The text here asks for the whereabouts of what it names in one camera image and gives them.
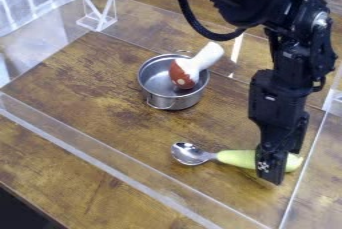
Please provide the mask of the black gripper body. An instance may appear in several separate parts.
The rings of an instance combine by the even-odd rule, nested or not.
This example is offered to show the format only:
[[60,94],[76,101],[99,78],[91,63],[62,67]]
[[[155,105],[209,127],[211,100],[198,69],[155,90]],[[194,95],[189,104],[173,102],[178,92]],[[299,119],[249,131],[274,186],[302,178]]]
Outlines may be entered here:
[[309,94],[307,80],[282,78],[269,69],[254,74],[249,92],[249,118],[261,130],[257,149],[289,152],[291,125],[306,112]]

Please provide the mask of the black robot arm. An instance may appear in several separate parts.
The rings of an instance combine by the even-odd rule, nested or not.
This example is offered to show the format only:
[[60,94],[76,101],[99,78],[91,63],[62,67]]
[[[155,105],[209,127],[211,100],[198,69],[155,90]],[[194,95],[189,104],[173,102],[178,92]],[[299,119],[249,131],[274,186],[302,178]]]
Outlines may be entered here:
[[257,175],[281,184],[286,163],[299,153],[310,115],[307,96],[322,90],[338,59],[331,47],[330,9],[325,0],[211,0],[223,19],[237,27],[211,32],[197,20],[189,1],[178,0],[194,30],[207,39],[227,41],[262,25],[269,37],[273,69],[257,71],[250,82],[249,118],[261,130],[255,150]]

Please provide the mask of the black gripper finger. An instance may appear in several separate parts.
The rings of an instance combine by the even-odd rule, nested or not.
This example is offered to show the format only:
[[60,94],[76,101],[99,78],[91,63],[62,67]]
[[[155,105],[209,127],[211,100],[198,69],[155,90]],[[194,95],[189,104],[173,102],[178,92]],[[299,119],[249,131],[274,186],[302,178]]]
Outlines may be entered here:
[[289,137],[289,152],[299,153],[302,149],[302,144],[306,136],[307,126],[309,126],[310,114],[303,112],[302,115],[294,120],[291,125],[291,133]]
[[257,175],[263,180],[274,185],[279,185],[285,178],[287,152],[283,151],[265,151],[262,148],[257,149],[255,153],[255,168]]

